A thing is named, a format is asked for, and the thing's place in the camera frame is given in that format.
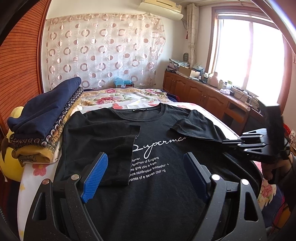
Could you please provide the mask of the person right hand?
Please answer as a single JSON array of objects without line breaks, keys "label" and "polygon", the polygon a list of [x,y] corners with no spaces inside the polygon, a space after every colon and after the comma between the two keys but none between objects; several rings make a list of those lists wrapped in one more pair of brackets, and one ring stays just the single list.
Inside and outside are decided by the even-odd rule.
[{"label": "person right hand", "polygon": [[280,160],[273,164],[262,163],[262,174],[267,181],[273,178],[283,178],[292,168],[290,161]]}]

